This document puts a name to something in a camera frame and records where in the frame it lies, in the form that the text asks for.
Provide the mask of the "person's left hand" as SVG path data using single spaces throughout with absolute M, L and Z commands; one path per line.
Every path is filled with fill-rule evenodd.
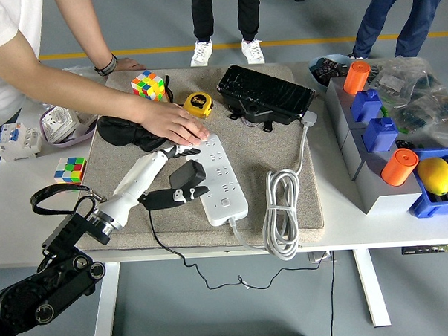
M 143 71 L 145 69 L 145 65 L 140 64 L 137 60 L 128 57 L 118 59 L 114 71 Z

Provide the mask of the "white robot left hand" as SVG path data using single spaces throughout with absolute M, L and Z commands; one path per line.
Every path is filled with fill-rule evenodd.
M 118 184 L 113 196 L 99 204 L 88 221 L 102 228 L 106 235 L 122 230 L 128 222 L 129 212 L 134 206 L 142 204 L 147 210 L 165 210 L 181 206 L 209 192 L 200 183 L 206 177 L 184 181 L 182 185 L 170 189 L 151 191 L 148 189 L 155 177 L 171 158 L 182 155 L 196 155 L 200 152 L 189 146 L 171 146 L 139 158 L 126 176 Z

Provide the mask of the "person's right hand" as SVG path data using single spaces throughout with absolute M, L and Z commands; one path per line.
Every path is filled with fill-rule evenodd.
M 150 102 L 141 119 L 144 129 L 178 145 L 197 146 L 210 136 L 202 122 L 173 103 Z

